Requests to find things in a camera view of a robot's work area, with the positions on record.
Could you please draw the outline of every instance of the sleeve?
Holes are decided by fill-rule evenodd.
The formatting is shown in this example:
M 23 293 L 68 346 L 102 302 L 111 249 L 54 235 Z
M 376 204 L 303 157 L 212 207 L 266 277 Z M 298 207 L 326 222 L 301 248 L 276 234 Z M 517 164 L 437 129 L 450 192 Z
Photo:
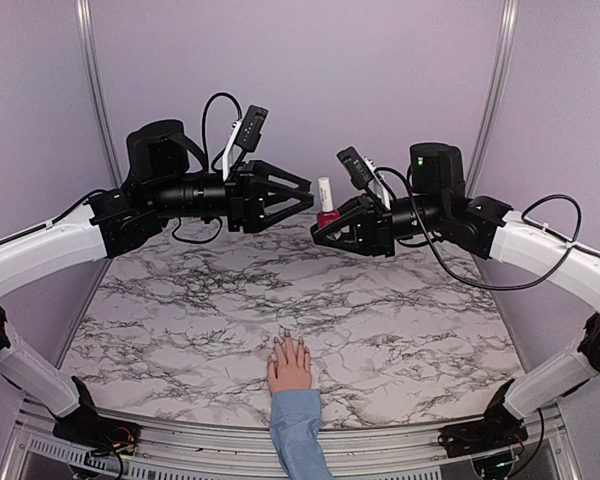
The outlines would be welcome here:
M 271 439 L 280 465 L 291 480 L 333 480 L 318 444 L 321 408 L 318 390 L 273 395 Z

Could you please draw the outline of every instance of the gray marble vein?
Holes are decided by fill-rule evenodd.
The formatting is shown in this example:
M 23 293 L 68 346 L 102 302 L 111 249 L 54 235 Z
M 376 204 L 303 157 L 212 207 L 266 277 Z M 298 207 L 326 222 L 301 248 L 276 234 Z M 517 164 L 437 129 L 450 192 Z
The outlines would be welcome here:
M 426 249 L 385 259 L 318 247 L 312 222 L 225 231 L 204 246 L 167 232 L 116 259 L 63 369 L 103 408 L 263 426 L 266 359 L 289 329 L 311 349 L 324 425 L 334 428 L 477 414 L 521 372 L 488 292 L 451 280 Z M 185 220 L 181 235 L 214 228 Z M 444 254 L 476 276 L 469 255 Z

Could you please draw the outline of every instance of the human hand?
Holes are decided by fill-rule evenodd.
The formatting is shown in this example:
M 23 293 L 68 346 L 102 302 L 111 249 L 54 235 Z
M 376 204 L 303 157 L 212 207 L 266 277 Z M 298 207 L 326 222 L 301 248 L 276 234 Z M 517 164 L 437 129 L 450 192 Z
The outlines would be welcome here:
M 274 339 L 276 361 L 269 355 L 267 378 L 271 394 L 287 390 L 308 390 L 311 388 L 311 354 L 304 346 L 302 337 L 297 350 L 293 347 L 291 334 L 285 334 L 284 344 Z

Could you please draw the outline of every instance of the nail polish bottle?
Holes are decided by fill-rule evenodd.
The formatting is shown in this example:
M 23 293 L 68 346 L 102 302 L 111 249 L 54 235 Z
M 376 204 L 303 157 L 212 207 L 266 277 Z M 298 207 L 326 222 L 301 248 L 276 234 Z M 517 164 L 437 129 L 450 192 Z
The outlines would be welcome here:
M 320 201 L 322 203 L 321 211 L 318 213 L 318 228 L 324 228 L 340 218 L 340 212 L 333 208 L 329 177 L 319 178 L 318 188 L 320 190 Z

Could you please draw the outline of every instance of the vent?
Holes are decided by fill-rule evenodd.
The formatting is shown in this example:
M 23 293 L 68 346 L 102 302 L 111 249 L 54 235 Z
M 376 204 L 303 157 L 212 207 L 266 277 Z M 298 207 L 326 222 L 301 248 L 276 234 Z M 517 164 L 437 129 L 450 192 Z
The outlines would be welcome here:
M 93 459 L 87 457 L 88 448 L 80 445 L 64 443 L 51 437 L 32 435 L 27 450 L 62 463 L 85 468 L 93 472 L 118 473 L 117 460 L 110 457 Z M 134 458 L 124 458 L 126 480 L 274 480 L 270 477 L 242 477 L 235 475 L 214 475 L 184 471 L 182 469 L 147 465 Z M 339 480 L 443 480 L 439 467 L 410 470 L 383 475 L 356 475 L 338 477 Z

